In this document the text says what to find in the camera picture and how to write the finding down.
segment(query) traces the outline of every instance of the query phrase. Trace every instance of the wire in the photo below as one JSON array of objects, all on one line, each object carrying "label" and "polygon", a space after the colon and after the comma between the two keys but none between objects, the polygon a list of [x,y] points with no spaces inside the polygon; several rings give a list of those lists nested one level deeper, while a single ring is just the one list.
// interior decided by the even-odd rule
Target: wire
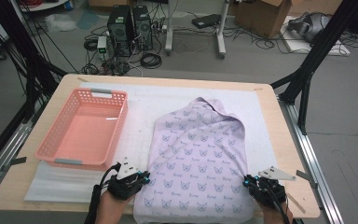
[{"label": "wire", "polygon": [[192,14],[193,16],[195,16],[196,18],[199,18],[199,16],[197,16],[197,14],[196,13],[194,13],[194,12],[187,12],[188,14]]},{"label": "wire", "polygon": [[193,53],[199,52],[199,51],[201,51],[201,50],[207,49],[207,48],[209,48],[209,47],[211,46],[211,39],[210,39],[210,37],[208,37],[208,45],[207,45],[206,47],[200,48],[200,49],[196,49],[196,50],[193,50],[193,51],[191,51],[191,52],[185,53],[185,52],[186,52],[186,49],[187,49],[187,46],[183,43],[183,40],[182,40],[181,38],[174,38],[173,40],[179,40],[179,41],[180,41],[180,45],[177,47],[178,49],[179,49],[181,46],[184,46],[185,50],[183,50],[183,51],[176,51],[176,50],[174,50],[174,52],[177,52],[177,53],[179,53],[179,54],[181,54],[181,55],[184,55],[184,54],[193,54]]},{"label": "wire", "polygon": [[[26,22],[26,25],[27,25],[28,29],[31,30],[31,27],[29,26],[28,22]],[[50,62],[50,58],[48,57],[48,52],[46,51],[46,48],[45,48],[45,44],[43,43],[42,37],[41,37],[40,34],[39,34],[39,29],[36,28],[36,32],[37,32],[37,36],[39,36],[39,40],[40,40],[40,43],[41,43],[41,45],[42,45],[44,51],[43,51],[42,48],[40,47],[39,42],[36,40],[35,35],[31,35],[31,36],[34,38],[34,42],[35,42],[36,45],[38,46],[39,51],[42,53],[43,57],[46,58],[46,59]]]},{"label": "wire", "polygon": [[[97,30],[101,30],[101,29],[103,29],[103,28],[104,28],[104,30],[103,30],[102,32],[100,32],[99,34],[96,34],[96,33],[95,33]],[[107,31],[106,25],[100,26],[100,27],[98,27],[98,28],[93,29],[93,30],[91,31],[91,34],[90,34],[90,35],[86,35],[86,36],[84,37],[84,39],[85,39],[85,40],[88,40],[88,39],[98,38],[99,36],[107,36],[107,35],[104,35],[106,31]]]},{"label": "wire", "polygon": [[141,58],[141,66],[147,69],[156,69],[162,65],[161,57],[154,53],[146,53]]},{"label": "wire", "polygon": [[216,35],[216,28],[214,27],[212,31],[207,31],[206,29],[208,28],[204,28],[205,30],[196,30],[193,28],[189,28],[189,27],[185,27],[185,26],[179,26],[179,25],[174,25],[174,27],[180,28],[180,29],[173,29],[175,32],[180,32],[180,31],[190,31],[193,33],[197,33],[200,35]]},{"label": "wire", "polygon": [[268,182],[267,184],[267,189],[268,189],[268,194],[269,196],[272,197],[272,199],[274,200],[275,204],[278,206],[278,209],[280,210],[282,216],[283,216],[283,221],[285,224],[289,224],[290,221],[289,221],[289,218],[288,216],[286,215],[286,213],[283,212],[283,209],[282,209],[282,206],[281,206],[281,203],[279,202],[277,196],[275,195],[275,193],[273,192],[272,188],[271,188],[271,185],[270,183]]},{"label": "wire", "polygon": [[156,53],[159,54],[159,53],[161,52],[161,49],[162,49],[162,44],[161,44],[161,42],[159,41],[159,39],[158,39],[157,36],[153,35],[153,37],[155,37],[155,40],[158,42],[158,45],[159,45],[159,49],[158,49],[158,50],[156,50],[154,47],[153,47],[153,50],[155,50]]},{"label": "wire", "polygon": [[[98,67],[91,63],[94,59],[95,54],[97,53],[98,39],[88,39],[84,42],[83,47],[87,51],[86,54],[86,65],[81,68],[81,72],[85,75],[98,75],[100,71]],[[93,52],[92,57],[90,58],[89,52]]]},{"label": "wire", "polygon": [[151,21],[155,21],[157,14],[159,15],[159,10],[158,10],[159,8],[161,8],[162,14],[164,15],[164,17],[159,18],[159,20],[160,20],[160,23],[164,23],[164,20],[167,16],[165,15],[165,12],[164,12],[164,9],[162,8],[161,3],[157,3],[157,6],[153,7],[153,9],[148,13],[148,15],[150,15],[154,11],[154,15],[153,15],[153,18]]},{"label": "wire", "polygon": [[224,32],[224,36],[225,37],[234,36],[233,39],[235,40],[240,35],[246,34],[246,35],[251,37],[251,42],[253,44],[255,44],[258,48],[260,48],[260,49],[274,49],[275,47],[277,47],[278,51],[280,53],[283,53],[283,54],[290,54],[290,53],[295,53],[295,52],[299,52],[299,51],[301,51],[301,52],[304,52],[304,51],[310,52],[309,49],[296,49],[296,50],[287,50],[287,51],[282,50],[281,46],[279,44],[279,41],[303,40],[303,39],[285,39],[285,38],[283,38],[283,35],[286,32],[287,32],[287,29],[276,38],[266,39],[266,38],[264,38],[262,36],[257,35],[252,30],[248,30],[248,29],[245,29],[245,28],[238,27],[236,30],[234,29],[234,30],[231,30],[230,32]]},{"label": "wire", "polygon": [[131,66],[132,68],[136,68],[136,69],[141,73],[141,77],[143,77],[143,76],[144,76],[144,73],[142,72],[142,70],[139,69],[137,66],[135,66],[135,65],[133,65],[133,64],[131,63],[131,58],[132,58],[132,56],[134,55],[134,52],[135,52],[135,49],[132,49],[132,44],[134,44],[135,41],[136,41],[136,39],[138,39],[140,36],[141,36],[141,35],[138,35],[135,39],[132,40],[132,42],[131,42],[131,44],[130,44],[131,56],[130,56],[130,58],[127,60],[127,64],[128,64],[129,66]]},{"label": "wire", "polygon": [[339,41],[347,47],[358,48],[358,34],[352,33],[349,30],[342,34]]},{"label": "wire", "polygon": [[167,18],[168,20],[172,19],[172,15],[173,15],[173,13],[176,11],[176,8],[178,7],[178,2],[179,2],[179,0],[176,0],[175,8],[173,9],[173,12],[171,13],[170,17]]},{"label": "wire", "polygon": [[[25,7],[26,12],[28,13],[27,15],[32,15],[30,9],[28,7]],[[35,20],[32,16],[30,17],[31,20],[33,20],[34,26],[36,28],[36,31],[41,30],[43,31],[43,33],[48,37],[48,39],[51,41],[51,43],[54,45],[54,47],[60,52],[60,54],[62,55],[62,57],[71,65],[71,67],[75,70],[76,73],[77,69],[75,69],[75,67],[72,65],[72,63],[68,60],[68,58],[65,56],[65,54],[62,52],[62,50],[57,46],[57,44],[53,41],[53,39],[50,37],[50,35],[48,35],[48,32],[46,32],[46,30],[40,25],[39,21]]]},{"label": "wire", "polygon": [[14,66],[16,67],[16,70],[17,70],[17,76],[19,78],[22,90],[26,94],[27,91],[26,91],[24,83],[22,82],[22,79],[21,79],[21,76],[26,77],[24,69],[23,69],[25,66],[23,64],[21,64],[21,62],[22,62],[21,57],[19,55],[16,55],[16,52],[6,43],[5,39],[1,35],[0,35],[0,43],[7,50],[8,56],[14,63]]}]

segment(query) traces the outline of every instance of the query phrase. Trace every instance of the cardboard box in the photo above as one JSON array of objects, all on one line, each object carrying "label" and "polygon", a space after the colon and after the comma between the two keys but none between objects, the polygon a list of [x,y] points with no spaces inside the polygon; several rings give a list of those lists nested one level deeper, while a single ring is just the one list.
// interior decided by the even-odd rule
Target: cardboard box
[{"label": "cardboard box", "polygon": [[237,14],[238,4],[234,3],[235,0],[229,0],[228,15],[235,16]]},{"label": "cardboard box", "polygon": [[256,0],[238,5],[235,23],[265,38],[277,35],[291,6],[302,0]]},{"label": "cardboard box", "polygon": [[301,16],[304,12],[322,12],[333,15],[342,0],[307,0],[290,8],[289,15]]},{"label": "cardboard box", "polygon": [[91,7],[112,7],[114,5],[130,5],[132,0],[89,0]]}]

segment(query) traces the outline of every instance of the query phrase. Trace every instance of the robotic arm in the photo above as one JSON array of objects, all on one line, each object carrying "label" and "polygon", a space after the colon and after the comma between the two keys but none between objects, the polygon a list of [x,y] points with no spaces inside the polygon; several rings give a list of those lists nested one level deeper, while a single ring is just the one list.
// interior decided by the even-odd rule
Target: robotic arm
[{"label": "robotic arm", "polygon": [[[104,181],[112,170],[117,171],[117,175],[112,175],[109,180]],[[123,164],[118,162],[116,165],[111,166],[103,175],[101,183],[94,186],[91,202],[89,203],[89,212],[84,223],[95,223],[103,188],[107,187],[107,190],[115,198],[126,201],[150,182],[149,176],[149,172],[144,171],[142,173],[128,162],[123,162]]]},{"label": "robotic arm", "polygon": [[286,192],[284,186],[280,185],[278,179],[295,180],[295,176],[290,176],[277,168],[271,167],[259,172],[261,176],[247,175],[242,184],[249,190],[249,194],[258,202],[265,206],[278,209],[285,223],[290,223],[289,218],[283,211],[281,203],[286,202]]}]

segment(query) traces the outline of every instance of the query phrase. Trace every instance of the pink plastic basket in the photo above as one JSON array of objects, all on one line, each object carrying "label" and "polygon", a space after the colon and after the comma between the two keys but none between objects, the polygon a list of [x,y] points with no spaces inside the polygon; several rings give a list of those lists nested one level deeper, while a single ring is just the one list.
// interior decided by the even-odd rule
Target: pink plastic basket
[{"label": "pink plastic basket", "polygon": [[127,111],[124,91],[74,89],[35,156],[53,166],[107,170]]}]

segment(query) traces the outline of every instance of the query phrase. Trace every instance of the metal frame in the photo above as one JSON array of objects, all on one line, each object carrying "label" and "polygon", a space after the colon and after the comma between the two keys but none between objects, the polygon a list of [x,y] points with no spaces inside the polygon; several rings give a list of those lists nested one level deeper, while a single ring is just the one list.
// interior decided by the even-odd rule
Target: metal frame
[{"label": "metal frame", "polygon": [[10,168],[15,158],[31,132],[34,124],[30,119],[27,123],[21,123],[11,135],[7,144],[0,152],[0,177]]},{"label": "metal frame", "polygon": [[307,134],[305,125],[312,76],[357,13],[358,0],[343,0],[299,68],[291,75],[271,84],[272,88],[276,89],[289,83],[286,90],[280,94],[280,99],[289,105],[293,105],[295,99],[301,93],[297,124],[303,134]]},{"label": "metal frame", "polygon": [[[229,0],[225,0],[223,4],[222,18],[220,19],[220,24],[216,30],[216,39],[217,45],[219,47],[219,55],[221,59],[226,57],[226,46],[225,40],[223,38],[223,31],[225,29],[226,17],[228,12]],[[167,25],[167,36],[165,39],[165,52],[168,56],[171,55],[172,51],[172,40],[173,40],[173,25],[172,25],[172,0],[168,0],[168,25]]]},{"label": "metal frame", "polygon": [[313,147],[310,144],[310,139],[302,133],[300,127],[297,124],[298,122],[298,113],[294,105],[287,105],[284,102],[283,109],[286,110],[287,115],[290,118],[292,128],[295,131],[296,140],[301,147],[301,152],[303,159],[308,165],[308,170],[310,172],[310,177],[312,181],[317,184],[317,192],[319,198],[324,206],[325,214],[332,224],[343,224],[341,214],[339,213],[336,201],[330,191],[330,188],[327,185],[327,181],[324,178],[324,173],[321,166],[319,165],[318,159],[313,151]]}]

